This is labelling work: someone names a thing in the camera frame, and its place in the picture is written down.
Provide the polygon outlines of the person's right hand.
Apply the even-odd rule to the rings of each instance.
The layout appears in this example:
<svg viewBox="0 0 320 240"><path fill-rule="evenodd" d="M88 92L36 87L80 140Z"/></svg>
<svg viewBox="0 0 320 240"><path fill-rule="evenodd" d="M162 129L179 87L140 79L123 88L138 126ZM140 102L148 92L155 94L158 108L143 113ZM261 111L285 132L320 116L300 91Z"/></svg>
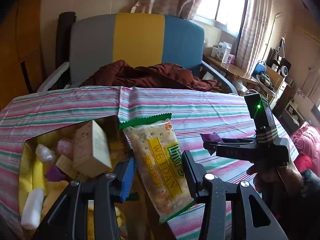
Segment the person's right hand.
<svg viewBox="0 0 320 240"><path fill-rule="evenodd" d="M259 193L266 190L267 183L282 182L288 194L296 194L303 186L303 178L296 166L290 161L286 166L267 170L263 164L252 165L246 173L255 175L253 183Z"/></svg>

